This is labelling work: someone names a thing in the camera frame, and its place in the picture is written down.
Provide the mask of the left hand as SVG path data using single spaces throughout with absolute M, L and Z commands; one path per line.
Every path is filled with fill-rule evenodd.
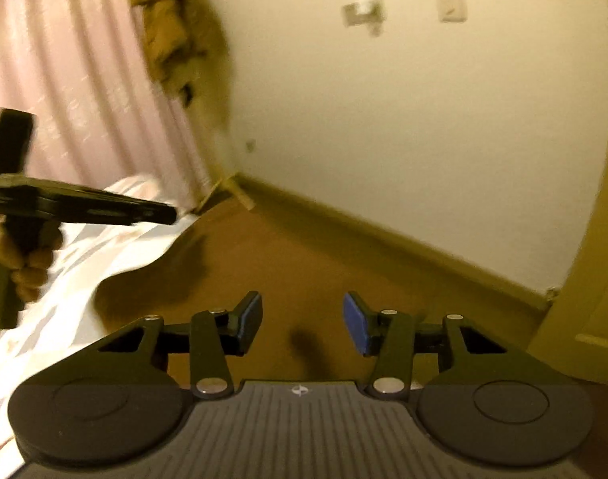
M 10 278 L 24 304 L 34 303 L 41 296 L 55 252 L 63 244 L 60 226 L 58 221 L 47 222 L 43 229 L 45 243 L 30 254 L 22 255 L 0 218 L 0 264 L 10 270 Z

